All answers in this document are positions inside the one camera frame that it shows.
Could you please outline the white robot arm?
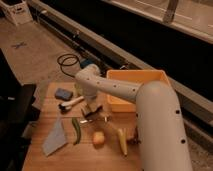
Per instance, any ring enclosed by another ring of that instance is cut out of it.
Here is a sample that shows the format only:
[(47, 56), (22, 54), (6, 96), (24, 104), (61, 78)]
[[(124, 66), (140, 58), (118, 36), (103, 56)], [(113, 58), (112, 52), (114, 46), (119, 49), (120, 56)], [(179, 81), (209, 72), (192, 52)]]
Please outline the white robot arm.
[(193, 171), (180, 103), (162, 70), (109, 70), (90, 64), (75, 75), (86, 100), (99, 91), (135, 105), (141, 171)]

